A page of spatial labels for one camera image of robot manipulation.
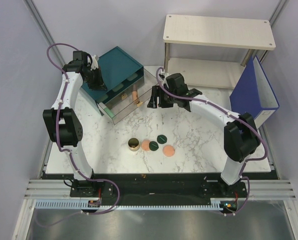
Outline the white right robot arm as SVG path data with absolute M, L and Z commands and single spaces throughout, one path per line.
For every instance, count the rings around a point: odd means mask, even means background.
M 249 113 L 236 113 L 209 100 L 197 89 L 189 89 L 180 73 L 168 74 L 160 67 L 156 71 L 157 85 L 152 87 L 148 108 L 172 108 L 177 105 L 190 113 L 205 117 L 224 133 L 225 167 L 218 183 L 218 192 L 229 197 L 250 155 L 260 145 L 260 137 Z

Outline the mint green tube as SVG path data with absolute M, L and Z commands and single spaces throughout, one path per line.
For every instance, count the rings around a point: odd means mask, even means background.
M 99 106 L 100 111 L 101 111 L 104 115 L 108 116 L 108 117 L 111 118 L 111 119 L 115 117 L 115 114 L 114 114 L 114 113 L 109 109 L 109 107 L 107 107 L 104 103 L 100 102 L 100 103 L 98 104 L 98 106 Z

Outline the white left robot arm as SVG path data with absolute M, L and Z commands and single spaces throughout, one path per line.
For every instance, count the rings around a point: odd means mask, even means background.
M 71 197 L 99 197 L 100 187 L 92 180 L 93 170 L 83 147 L 83 127 L 75 111 L 78 92 L 83 84 L 92 90 L 106 91 L 98 56 L 75 50 L 73 59 L 61 69 L 62 84 L 51 109 L 43 111 L 43 120 L 50 140 L 65 153 L 73 169 L 69 187 Z

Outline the teal drawer organizer box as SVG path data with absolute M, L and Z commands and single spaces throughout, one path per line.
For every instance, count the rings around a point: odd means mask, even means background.
M 144 66 L 118 46 L 100 56 L 98 64 L 107 90 L 90 90 L 84 83 L 80 93 L 100 112 L 96 100 Z

